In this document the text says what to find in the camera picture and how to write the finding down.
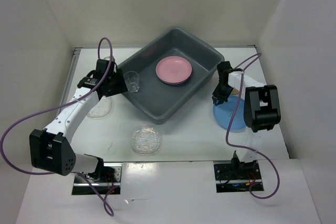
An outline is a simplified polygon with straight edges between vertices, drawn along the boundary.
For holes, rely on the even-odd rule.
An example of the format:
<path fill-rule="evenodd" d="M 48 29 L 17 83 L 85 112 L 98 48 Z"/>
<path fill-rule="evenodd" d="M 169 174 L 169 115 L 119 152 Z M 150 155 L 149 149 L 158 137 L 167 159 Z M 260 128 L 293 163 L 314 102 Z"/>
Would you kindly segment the clear plastic cup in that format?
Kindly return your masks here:
<path fill-rule="evenodd" d="M 124 74 L 124 80 L 129 92 L 135 93 L 139 91 L 140 80 L 138 73 L 134 71 L 128 71 Z"/>

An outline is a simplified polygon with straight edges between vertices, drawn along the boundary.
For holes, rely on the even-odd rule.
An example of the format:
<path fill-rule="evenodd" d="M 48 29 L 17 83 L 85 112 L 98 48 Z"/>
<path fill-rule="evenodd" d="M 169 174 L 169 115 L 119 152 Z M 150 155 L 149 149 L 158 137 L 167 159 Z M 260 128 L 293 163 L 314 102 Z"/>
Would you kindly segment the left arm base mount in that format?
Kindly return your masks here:
<path fill-rule="evenodd" d="M 105 195 L 109 190 L 111 190 L 111 195 L 119 195 L 121 192 L 122 168 L 122 163 L 106 162 L 102 175 L 97 177 L 86 173 L 84 176 L 100 195 Z M 75 175 L 71 194 L 74 196 L 94 195 L 95 192 L 82 177 Z"/>

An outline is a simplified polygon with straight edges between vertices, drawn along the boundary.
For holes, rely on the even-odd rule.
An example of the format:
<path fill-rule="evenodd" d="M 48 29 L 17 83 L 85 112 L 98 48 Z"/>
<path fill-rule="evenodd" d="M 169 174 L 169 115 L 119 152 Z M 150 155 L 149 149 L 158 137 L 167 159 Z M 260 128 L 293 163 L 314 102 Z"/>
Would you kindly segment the grey plastic bin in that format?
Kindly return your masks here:
<path fill-rule="evenodd" d="M 156 65 L 169 56 L 182 57 L 191 64 L 191 77 L 186 82 L 169 85 L 156 75 Z M 211 79 L 222 61 L 224 56 L 212 46 L 172 27 L 118 65 L 124 73 L 134 71 L 140 76 L 139 91 L 123 96 L 153 123 L 163 124 Z"/>

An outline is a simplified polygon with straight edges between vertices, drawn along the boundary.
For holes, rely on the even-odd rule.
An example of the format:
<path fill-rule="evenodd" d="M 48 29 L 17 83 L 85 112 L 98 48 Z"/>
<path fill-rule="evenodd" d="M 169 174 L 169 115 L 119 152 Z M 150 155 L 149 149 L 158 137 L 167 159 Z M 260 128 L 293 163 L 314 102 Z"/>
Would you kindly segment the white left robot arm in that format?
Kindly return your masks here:
<path fill-rule="evenodd" d="M 86 173 L 93 182 L 104 178 L 103 159 L 88 154 L 76 154 L 72 138 L 87 116 L 102 98 L 127 91 L 122 70 L 114 61 L 98 59 L 96 69 L 83 77 L 75 93 L 58 116 L 42 130 L 29 136 L 31 164 L 54 174 Z"/>

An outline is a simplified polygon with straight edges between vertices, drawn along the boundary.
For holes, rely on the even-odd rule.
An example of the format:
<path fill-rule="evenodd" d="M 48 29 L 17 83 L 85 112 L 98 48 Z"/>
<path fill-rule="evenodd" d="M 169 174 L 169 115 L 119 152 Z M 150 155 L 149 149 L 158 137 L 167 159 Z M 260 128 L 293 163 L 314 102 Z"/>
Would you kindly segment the clear textured round plate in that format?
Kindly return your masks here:
<path fill-rule="evenodd" d="M 139 126 L 132 133 L 131 148 L 138 155 L 155 155 L 160 150 L 161 144 L 161 134 L 152 125 Z"/>

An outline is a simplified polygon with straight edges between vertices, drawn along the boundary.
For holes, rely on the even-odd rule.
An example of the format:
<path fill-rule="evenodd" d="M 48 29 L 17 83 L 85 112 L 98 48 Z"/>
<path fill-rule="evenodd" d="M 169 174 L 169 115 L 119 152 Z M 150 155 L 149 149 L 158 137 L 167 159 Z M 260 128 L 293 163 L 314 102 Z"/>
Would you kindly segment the clear squarish glass plate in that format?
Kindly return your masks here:
<path fill-rule="evenodd" d="M 112 110 L 112 98 L 102 97 L 102 99 L 88 112 L 89 118 L 103 118 L 107 116 Z"/>

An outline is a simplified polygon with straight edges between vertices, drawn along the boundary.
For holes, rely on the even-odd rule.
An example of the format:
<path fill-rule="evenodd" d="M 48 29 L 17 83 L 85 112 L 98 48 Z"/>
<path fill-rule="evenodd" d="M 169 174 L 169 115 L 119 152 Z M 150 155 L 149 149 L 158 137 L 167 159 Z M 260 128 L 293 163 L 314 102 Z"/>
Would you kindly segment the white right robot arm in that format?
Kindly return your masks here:
<path fill-rule="evenodd" d="M 228 61 L 217 65 L 219 83 L 213 94 L 213 115 L 224 129 L 229 126 L 234 109 L 238 106 L 231 131 L 250 128 L 254 133 L 269 131 L 281 120 L 278 89 L 266 85 L 233 68 Z"/>

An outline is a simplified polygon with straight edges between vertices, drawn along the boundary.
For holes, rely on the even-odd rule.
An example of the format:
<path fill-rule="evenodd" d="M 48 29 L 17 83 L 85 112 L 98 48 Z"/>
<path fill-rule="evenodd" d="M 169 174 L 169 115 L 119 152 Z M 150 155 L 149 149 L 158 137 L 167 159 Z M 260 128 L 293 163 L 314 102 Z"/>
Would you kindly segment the amber dotted glass plate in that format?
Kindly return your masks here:
<path fill-rule="evenodd" d="M 238 95 L 239 94 L 239 91 L 235 88 L 233 88 L 232 92 L 231 92 L 232 95 Z"/>

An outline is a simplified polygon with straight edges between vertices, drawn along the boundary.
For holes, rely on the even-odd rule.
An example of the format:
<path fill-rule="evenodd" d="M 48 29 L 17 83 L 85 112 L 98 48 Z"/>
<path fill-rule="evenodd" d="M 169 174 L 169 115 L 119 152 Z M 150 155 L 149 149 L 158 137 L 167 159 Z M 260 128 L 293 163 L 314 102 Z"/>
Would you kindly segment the blue round plate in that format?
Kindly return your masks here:
<path fill-rule="evenodd" d="M 224 128 L 228 129 L 229 122 L 233 115 L 234 109 L 236 107 L 236 103 L 238 100 L 237 95 L 230 95 L 228 97 L 228 101 L 222 104 L 219 104 L 218 101 L 215 102 L 213 106 L 213 115 L 217 124 Z M 244 100 L 240 99 L 238 109 L 236 111 L 234 120 L 232 122 L 230 131 L 231 132 L 242 132 L 246 128 L 246 124 L 244 121 Z"/>

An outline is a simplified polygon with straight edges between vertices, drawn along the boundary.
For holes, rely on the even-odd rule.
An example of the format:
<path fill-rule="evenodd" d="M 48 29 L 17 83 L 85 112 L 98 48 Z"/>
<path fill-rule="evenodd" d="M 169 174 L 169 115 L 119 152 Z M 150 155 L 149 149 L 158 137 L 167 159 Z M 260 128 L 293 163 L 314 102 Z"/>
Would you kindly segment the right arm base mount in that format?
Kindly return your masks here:
<path fill-rule="evenodd" d="M 217 193 L 264 191 L 259 164 L 256 160 L 242 162 L 236 152 L 229 161 L 213 164 Z"/>

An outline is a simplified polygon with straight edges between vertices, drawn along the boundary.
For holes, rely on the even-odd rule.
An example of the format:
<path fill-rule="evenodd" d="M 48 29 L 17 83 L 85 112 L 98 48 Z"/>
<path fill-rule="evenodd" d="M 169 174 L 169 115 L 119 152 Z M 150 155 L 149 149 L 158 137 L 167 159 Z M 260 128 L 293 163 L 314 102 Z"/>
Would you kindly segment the pink round plate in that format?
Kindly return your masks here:
<path fill-rule="evenodd" d="M 166 84 L 182 84 L 192 74 L 192 65 L 179 56 L 168 56 L 160 60 L 155 68 L 157 77 Z"/>

